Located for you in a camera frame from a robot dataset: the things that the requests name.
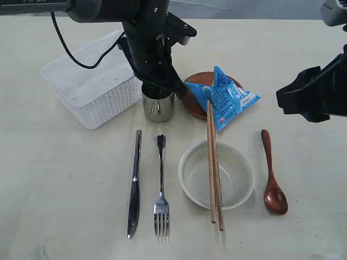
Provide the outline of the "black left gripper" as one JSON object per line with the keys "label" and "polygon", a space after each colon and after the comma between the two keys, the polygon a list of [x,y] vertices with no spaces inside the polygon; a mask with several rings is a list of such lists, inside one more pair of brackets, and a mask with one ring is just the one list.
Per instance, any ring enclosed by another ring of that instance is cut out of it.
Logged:
{"label": "black left gripper", "polygon": [[165,18],[153,23],[124,22],[119,47],[142,85],[167,89],[182,99],[188,90],[172,65],[164,26]]}

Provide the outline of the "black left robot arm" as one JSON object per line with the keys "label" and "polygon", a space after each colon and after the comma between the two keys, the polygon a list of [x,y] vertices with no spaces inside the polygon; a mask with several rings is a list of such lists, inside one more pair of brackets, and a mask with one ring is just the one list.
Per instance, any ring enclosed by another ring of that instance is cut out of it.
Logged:
{"label": "black left robot arm", "polygon": [[194,28],[168,12],[168,1],[1,1],[1,15],[65,12],[79,23],[121,22],[116,45],[134,75],[155,96],[166,89],[179,99],[187,88],[172,65],[171,47],[187,44]]}

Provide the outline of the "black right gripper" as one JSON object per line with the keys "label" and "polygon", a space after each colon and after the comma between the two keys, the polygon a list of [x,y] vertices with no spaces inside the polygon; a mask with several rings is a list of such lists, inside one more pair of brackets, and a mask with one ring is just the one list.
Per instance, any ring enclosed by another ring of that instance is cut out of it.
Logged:
{"label": "black right gripper", "polygon": [[276,92],[284,114],[300,114],[308,122],[330,116],[346,117],[346,46],[327,66],[301,71],[289,85]]}

